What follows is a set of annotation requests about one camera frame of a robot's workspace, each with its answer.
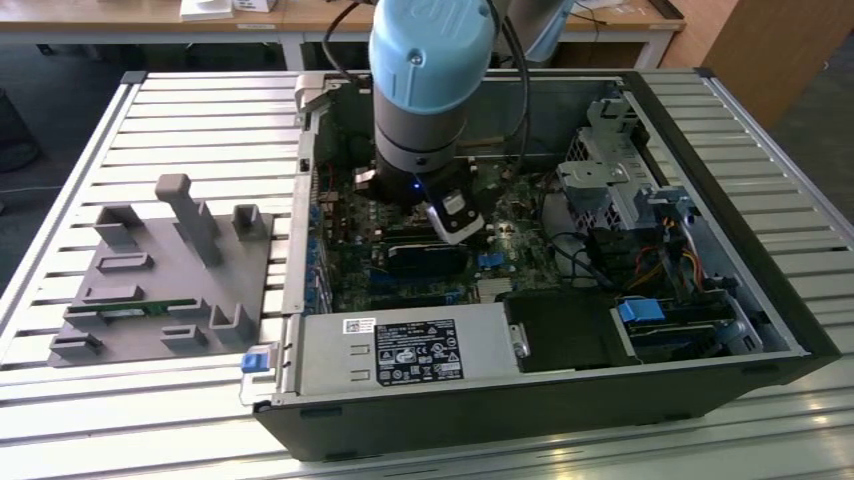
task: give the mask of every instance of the white sticker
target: white sticker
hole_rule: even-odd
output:
[[[375,318],[346,318],[345,334],[349,333],[373,333],[377,325]]]
[[[239,23],[238,28],[242,30],[273,30],[277,25],[273,23]]]
[[[146,316],[146,312],[139,308],[102,312],[102,317],[104,318],[144,317],[144,316]]]

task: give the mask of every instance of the blue latch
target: blue latch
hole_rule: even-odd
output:
[[[241,362],[241,370],[243,373],[261,373],[270,370],[270,354],[250,352],[243,355]]]
[[[490,267],[501,267],[505,264],[505,254],[502,252],[490,255]]]
[[[624,323],[665,320],[665,312],[654,298],[632,298],[617,307],[617,311]]]

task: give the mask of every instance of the green circuit board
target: green circuit board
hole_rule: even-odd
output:
[[[505,160],[478,161],[475,165],[475,192],[509,176],[510,165]],[[561,273],[537,219],[542,191],[538,179],[542,175],[519,175],[506,182],[505,193],[485,219],[485,229],[459,247],[439,242],[425,206],[402,212],[398,207],[358,195],[346,180],[334,185],[327,182],[321,199],[334,311],[481,303],[494,298],[485,297],[486,287],[501,292],[559,285]],[[449,251],[457,266],[454,273],[397,277],[390,265],[391,257],[403,251],[398,249],[430,245],[457,248]]]

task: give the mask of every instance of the power supply label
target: power supply label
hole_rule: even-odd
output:
[[[454,320],[377,325],[374,340],[383,387],[465,378]]]

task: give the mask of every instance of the aluminum slotted table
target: aluminum slotted table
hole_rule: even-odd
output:
[[[854,232],[714,78],[645,78],[844,352],[700,420],[338,463],[301,463],[238,398],[241,355],[52,369],[48,346],[94,255],[102,205],[187,173],[214,214],[277,216],[262,341],[281,336],[298,74],[126,77],[0,301],[0,476],[55,478],[769,478],[854,464]],[[672,183],[677,174],[653,154]]]

